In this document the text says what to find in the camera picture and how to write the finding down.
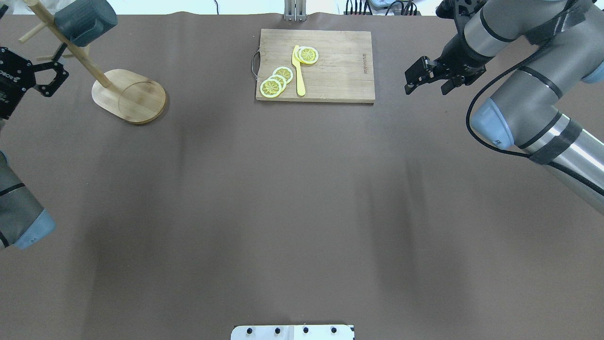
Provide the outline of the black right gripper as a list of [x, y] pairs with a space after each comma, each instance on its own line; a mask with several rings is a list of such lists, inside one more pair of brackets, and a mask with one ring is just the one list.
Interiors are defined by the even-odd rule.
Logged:
[[456, 34], [445, 45], [439, 62], [421, 56], [405, 71], [405, 94], [410, 95], [418, 86], [439, 80], [439, 73], [435, 75], [434, 71], [438, 71], [442, 64], [447, 70], [447, 81], [442, 84], [441, 93], [447, 95], [462, 85], [473, 84], [486, 71], [486, 64], [491, 60], [492, 57], [474, 51], [462, 34]]

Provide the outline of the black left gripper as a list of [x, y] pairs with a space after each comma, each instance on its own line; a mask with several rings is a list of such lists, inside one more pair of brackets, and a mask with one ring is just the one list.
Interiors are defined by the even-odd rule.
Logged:
[[32, 61], [0, 48], [0, 116], [8, 120], [24, 94], [33, 86], [44, 97], [52, 97], [69, 77], [63, 66], [67, 44], [62, 43], [51, 61], [33, 66]]

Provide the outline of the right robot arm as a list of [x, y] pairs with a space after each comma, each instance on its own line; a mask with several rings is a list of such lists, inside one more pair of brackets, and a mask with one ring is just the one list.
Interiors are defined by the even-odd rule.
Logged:
[[603, 143], [556, 108], [576, 84], [603, 80], [604, 16], [594, 0], [443, 0], [436, 15], [456, 35], [442, 54], [420, 57], [406, 71], [406, 94], [442, 80], [442, 94], [471, 85], [486, 65], [520, 37], [537, 47], [489, 86], [485, 102], [469, 105], [466, 127], [482, 145], [549, 171], [594, 209], [603, 211]]

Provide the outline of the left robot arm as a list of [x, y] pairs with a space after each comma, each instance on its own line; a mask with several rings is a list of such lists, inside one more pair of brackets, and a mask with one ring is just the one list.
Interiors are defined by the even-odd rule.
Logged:
[[[28, 90], [52, 97], [68, 78], [60, 57], [66, 50], [63, 43], [43, 64], [32, 61], [2, 47], [0, 52], [0, 116], [5, 126]], [[15, 174], [4, 153], [0, 155], [0, 237], [1, 248], [15, 246], [26, 249], [56, 228], [55, 221], [24, 182]]]

